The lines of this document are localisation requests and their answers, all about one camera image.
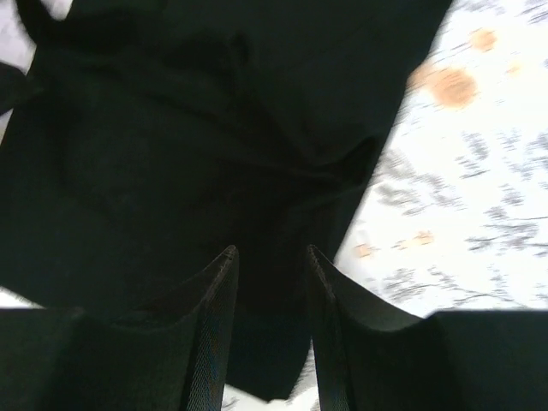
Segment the black t-shirt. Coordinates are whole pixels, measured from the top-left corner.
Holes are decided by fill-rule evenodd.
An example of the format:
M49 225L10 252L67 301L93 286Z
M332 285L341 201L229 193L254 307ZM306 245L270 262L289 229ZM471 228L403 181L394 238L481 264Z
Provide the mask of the black t-shirt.
M337 255L448 1L15 3L1 284L108 319L240 254L227 382L289 397L304 265Z

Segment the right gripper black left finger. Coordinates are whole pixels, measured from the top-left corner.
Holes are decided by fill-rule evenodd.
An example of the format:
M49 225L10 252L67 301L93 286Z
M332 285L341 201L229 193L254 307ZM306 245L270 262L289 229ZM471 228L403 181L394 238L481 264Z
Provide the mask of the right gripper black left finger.
M4 410L219 410L238 284L227 247L117 319L79 308L1 312Z

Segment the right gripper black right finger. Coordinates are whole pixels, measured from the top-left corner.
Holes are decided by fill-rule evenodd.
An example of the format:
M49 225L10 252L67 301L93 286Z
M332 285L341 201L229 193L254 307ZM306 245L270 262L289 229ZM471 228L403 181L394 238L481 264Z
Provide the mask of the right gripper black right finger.
M547 407L547 314L443 310L420 318L307 251L323 410L530 411Z

